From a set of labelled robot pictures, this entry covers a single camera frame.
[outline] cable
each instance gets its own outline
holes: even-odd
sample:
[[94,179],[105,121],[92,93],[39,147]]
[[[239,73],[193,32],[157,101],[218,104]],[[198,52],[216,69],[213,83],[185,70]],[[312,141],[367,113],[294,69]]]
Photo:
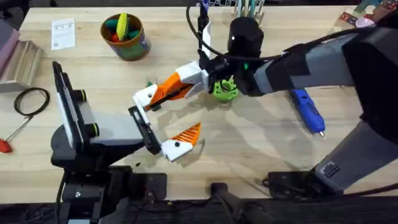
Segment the cable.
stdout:
[[234,218],[232,217],[231,211],[229,210],[226,202],[224,201],[224,199],[222,199],[219,195],[217,195],[218,200],[221,202],[221,204],[223,205],[224,211],[226,216],[228,217],[228,220],[231,224],[235,224]]
[[[37,110],[35,110],[35,111],[33,111],[33,112],[30,112],[30,113],[24,113],[24,112],[22,112],[22,110],[21,110],[21,101],[22,101],[22,99],[24,98],[24,96],[26,96],[28,93],[31,93],[31,92],[33,92],[33,91],[40,91],[40,93],[41,93],[41,94],[44,96],[44,98],[45,98],[45,99],[44,99],[44,102],[43,102],[43,104],[42,104]],[[41,113],[41,112],[49,105],[49,102],[50,102],[50,93],[49,93],[47,90],[43,89],[43,88],[32,87],[32,88],[28,88],[28,89],[22,91],[20,94],[18,94],[17,98],[14,100],[14,110],[15,110],[17,113],[19,113],[19,114],[25,116],[25,118],[27,118],[27,120],[26,120],[24,123],[22,123],[13,133],[11,133],[11,134],[5,139],[5,141],[7,141],[9,138],[13,137],[13,135],[15,135],[15,133],[18,133],[19,130],[21,130],[23,127],[25,127],[25,126],[27,125],[27,123],[28,123],[29,121],[31,121],[32,118],[33,118],[35,115]]]
[[50,212],[49,214],[46,214],[46,215],[41,214],[41,215],[39,215],[39,216],[37,216],[35,218],[31,218],[31,219],[24,220],[24,221],[21,221],[21,222],[5,223],[5,224],[31,224],[31,223],[38,222],[38,221],[40,221],[40,223],[44,223],[44,222],[50,221],[50,219],[48,219],[48,218],[50,218],[50,216],[52,216],[52,215],[54,215],[54,214],[52,212]]
[[59,224],[58,213],[59,213],[59,208],[60,208],[60,203],[61,203],[61,194],[62,194],[63,186],[65,185],[65,181],[68,178],[68,176],[69,176],[69,172],[64,170],[62,178],[61,178],[60,186],[58,188],[57,198],[55,199],[55,224]]
[[[44,103],[37,110],[35,110],[35,111],[31,112],[31,113],[24,113],[20,109],[21,101],[22,101],[23,97],[26,96],[26,94],[28,94],[30,92],[33,92],[33,91],[40,91],[41,94],[43,94],[43,96],[45,98]],[[45,90],[43,88],[39,88],[39,87],[32,87],[32,88],[28,88],[28,89],[22,91],[22,93],[20,93],[17,96],[17,98],[14,101],[14,110],[17,113],[29,118],[29,117],[33,117],[33,116],[41,113],[49,105],[49,102],[50,102],[50,93],[47,90]]]
[[221,57],[230,59],[230,60],[245,60],[245,61],[263,61],[263,60],[275,60],[278,58],[281,58],[281,55],[275,55],[275,56],[270,56],[270,57],[262,57],[262,58],[246,58],[246,57],[237,57],[237,56],[230,56],[230,55],[225,55],[213,48],[211,48],[208,44],[206,44],[203,39],[197,34],[195,28],[193,27],[193,24],[191,22],[191,18],[189,16],[189,10],[191,8],[191,5],[187,6],[187,10],[185,11],[185,15],[187,17],[187,22],[189,25],[189,28],[191,29],[191,31],[193,32],[193,35],[198,39],[199,44],[205,46],[207,49],[209,49],[210,52],[219,55]]
[[138,210],[138,212],[136,213],[136,216],[134,217],[134,220],[132,221],[132,224],[135,224],[137,222],[138,216],[141,213],[142,209],[144,208],[144,204],[141,205],[141,208]]
[[[267,178],[265,178],[261,182],[262,182],[262,185],[264,187],[269,188],[269,181],[268,181]],[[278,185],[281,185],[283,187],[286,187],[286,188],[288,188],[290,190],[293,190],[293,191],[295,191],[295,192],[297,192],[299,194],[305,193],[305,191],[303,189],[298,189],[298,188],[296,188],[294,186],[291,186],[289,184],[283,184],[283,183],[279,183],[279,182],[277,182],[275,184],[278,184]],[[398,189],[398,183],[394,183],[394,184],[391,184],[391,185],[386,185],[386,186],[383,186],[383,187],[378,187],[378,188],[371,189],[371,190],[364,190],[364,191],[361,191],[361,192],[354,192],[354,193],[350,193],[350,194],[332,195],[332,196],[328,196],[328,197],[315,198],[315,199],[310,199],[310,200],[299,199],[299,200],[292,200],[292,201],[294,201],[294,202],[322,202],[322,201],[326,201],[326,200],[337,200],[337,199],[345,199],[345,198],[353,198],[353,197],[360,197],[360,196],[366,196],[366,195],[379,194],[379,193],[388,192],[388,191],[396,190],[396,189]]]
[[[220,57],[224,57],[224,58],[227,58],[227,59],[230,59],[230,60],[244,60],[244,61],[276,60],[276,59],[279,59],[279,58],[283,57],[283,54],[282,55],[269,56],[269,57],[259,57],[259,58],[237,57],[237,56],[225,55],[225,54],[213,49],[208,44],[206,44],[203,41],[203,39],[197,34],[197,32],[196,32],[196,30],[195,30],[195,28],[194,28],[194,26],[193,26],[193,24],[191,22],[191,18],[189,16],[190,8],[191,8],[191,5],[188,5],[187,6],[187,10],[185,11],[185,15],[187,17],[187,22],[188,22],[189,28],[191,29],[193,35],[198,39],[199,44],[205,46],[207,49],[209,49],[210,52],[212,52],[212,53],[214,53],[214,54],[216,54],[216,55],[218,55]],[[363,28],[354,28],[354,29],[343,30],[343,31],[339,31],[339,32],[335,32],[335,33],[326,35],[326,36],[321,37],[321,38],[319,38],[317,40],[310,41],[310,42],[308,42],[308,43],[306,43],[304,45],[315,46],[315,45],[321,44],[322,42],[324,42],[326,40],[334,39],[336,37],[341,37],[341,36],[348,35],[348,34],[357,34],[357,33],[360,33],[360,32],[369,32],[369,31],[372,31],[373,29],[374,29],[373,27],[363,27]]]
[[[177,203],[187,203],[188,205],[185,206],[185,207],[179,208],[179,209],[175,209],[175,210],[169,210],[169,209],[163,209],[163,210],[149,210],[149,209],[145,209],[145,206],[146,206],[146,205],[144,205],[144,207],[143,207],[142,210],[143,210],[144,212],[153,213],[153,214],[179,213],[179,212],[188,210],[188,209],[193,208],[193,207],[204,207],[204,206],[206,206],[211,200],[212,200],[212,198],[210,197],[210,198],[206,199],[204,202],[198,202],[198,203],[193,203],[193,202],[177,202]],[[138,209],[140,209],[140,206],[138,206],[138,205],[134,205],[134,204],[133,204],[132,206],[133,206],[133,207],[136,207],[136,208],[138,208]]]

